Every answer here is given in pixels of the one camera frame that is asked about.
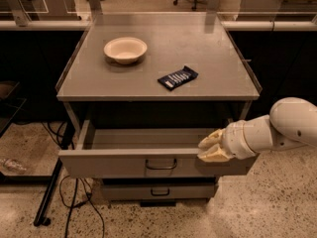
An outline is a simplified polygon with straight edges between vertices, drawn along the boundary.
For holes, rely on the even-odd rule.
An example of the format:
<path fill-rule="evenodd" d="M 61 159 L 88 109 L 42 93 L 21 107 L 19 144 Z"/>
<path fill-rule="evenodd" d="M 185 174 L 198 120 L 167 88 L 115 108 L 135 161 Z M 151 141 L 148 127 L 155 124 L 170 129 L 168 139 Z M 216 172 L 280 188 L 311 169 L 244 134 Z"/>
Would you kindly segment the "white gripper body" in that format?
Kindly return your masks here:
<path fill-rule="evenodd" d="M 233 122 L 223 131 L 221 145 L 230 159 L 244 160 L 256 155 L 247 144 L 244 125 L 244 120 Z"/>

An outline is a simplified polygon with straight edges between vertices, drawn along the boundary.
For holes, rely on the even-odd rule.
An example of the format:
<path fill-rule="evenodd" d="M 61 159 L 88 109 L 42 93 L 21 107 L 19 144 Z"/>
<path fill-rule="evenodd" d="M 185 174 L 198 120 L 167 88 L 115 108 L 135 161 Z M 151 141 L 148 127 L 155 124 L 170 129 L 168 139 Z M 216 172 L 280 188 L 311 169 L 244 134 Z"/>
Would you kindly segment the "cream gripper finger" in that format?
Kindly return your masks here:
<path fill-rule="evenodd" d="M 212 132 L 198 144 L 198 148 L 201 150 L 208 150 L 212 146 L 219 144 L 221 142 L 223 132 L 223 129 L 217 129 Z"/>
<path fill-rule="evenodd" d="M 198 158 L 205 163 L 225 163 L 233 159 L 219 144 L 198 154 Z"/>

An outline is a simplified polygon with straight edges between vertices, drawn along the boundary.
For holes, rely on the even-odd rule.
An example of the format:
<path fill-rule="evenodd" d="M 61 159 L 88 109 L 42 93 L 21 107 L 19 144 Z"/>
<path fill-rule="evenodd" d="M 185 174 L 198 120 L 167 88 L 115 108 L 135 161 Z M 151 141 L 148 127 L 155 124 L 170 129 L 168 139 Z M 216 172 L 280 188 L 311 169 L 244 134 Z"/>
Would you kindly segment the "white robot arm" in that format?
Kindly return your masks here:
<path fill-rule="evenodd" d="M 317 107 L 287 97 L 275 102 L 268 115 L 239 120 L 212 132 L 199 143 L 197 157 L 206 163 L 224 163 L 302 146 L 317 146 Z"/>

